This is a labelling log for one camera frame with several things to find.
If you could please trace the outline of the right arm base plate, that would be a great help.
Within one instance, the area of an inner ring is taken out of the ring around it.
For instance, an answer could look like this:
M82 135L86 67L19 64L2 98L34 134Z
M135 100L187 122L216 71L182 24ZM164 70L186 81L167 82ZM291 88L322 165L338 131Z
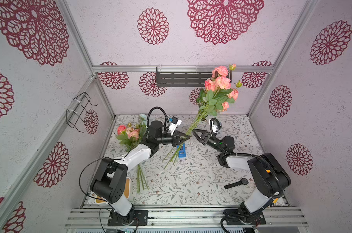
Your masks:
M226 209L223 211L224 217L221 223L226 222L227 225L264 225L266 220L263 214L263 208L249 213L244 208Z

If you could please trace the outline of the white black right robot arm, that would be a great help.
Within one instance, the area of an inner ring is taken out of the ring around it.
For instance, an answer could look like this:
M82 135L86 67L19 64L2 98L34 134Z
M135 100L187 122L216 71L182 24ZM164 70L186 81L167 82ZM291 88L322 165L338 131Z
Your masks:
M231 136L217 139L214 133L200 129L194 129L192 134L203 145L220 152L217 159L221 166L251 173L255 189L241 205L245 214L265 209L275 199L282 197L284 189L291 185L289 175L271 153L234 153L235 140Z

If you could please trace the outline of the mixed pastel flower bouquet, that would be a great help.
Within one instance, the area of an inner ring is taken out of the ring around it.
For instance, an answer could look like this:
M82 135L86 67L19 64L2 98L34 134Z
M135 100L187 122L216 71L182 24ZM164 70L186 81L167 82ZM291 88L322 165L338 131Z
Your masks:
M126 146L126 152L136 148L143 139L147 130L146 118L144 114L138 116L136 124L128 123L120 125L117 129L116 138L120 140L120 145ZM140 164L137 165L137 193L141 190L149 189L146 177Z

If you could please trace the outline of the pink rose bouquet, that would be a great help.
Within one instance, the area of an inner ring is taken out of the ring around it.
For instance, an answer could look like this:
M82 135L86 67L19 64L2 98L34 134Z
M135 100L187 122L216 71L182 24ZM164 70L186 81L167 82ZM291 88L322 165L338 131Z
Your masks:
M238 82L232 86L232 81L228 75L236 69L237 65L219 66L212 71L212 76L205 81L205 87L201 89L199 97L196 99L199 111L193 124L186 131L187 136L192 135L192 130L196 129L203 119L208 116L217 116L226 111L230 104L235 103L238 98L238 88L242 86Z

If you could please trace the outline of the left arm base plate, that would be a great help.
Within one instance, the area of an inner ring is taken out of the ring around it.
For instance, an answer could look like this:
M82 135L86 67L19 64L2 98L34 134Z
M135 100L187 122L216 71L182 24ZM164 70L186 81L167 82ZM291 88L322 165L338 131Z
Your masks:
M111 211L108 220L108 226L124 227L124 226L146 226L148 221L147 210L131 210L126 216L122 216L117 212Z

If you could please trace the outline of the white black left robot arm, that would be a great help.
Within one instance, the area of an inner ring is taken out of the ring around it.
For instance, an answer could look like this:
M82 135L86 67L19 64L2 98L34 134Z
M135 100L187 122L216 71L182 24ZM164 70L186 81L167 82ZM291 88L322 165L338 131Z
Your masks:
M154 156L161 144L176 147L189 139L190 136L180 131L175 131L173 135L156 133L156 137L145 136L138 146L120 159L104 157L91 182L90 190L107 201L119 216L132 216L134 206L124 195L127 173Z

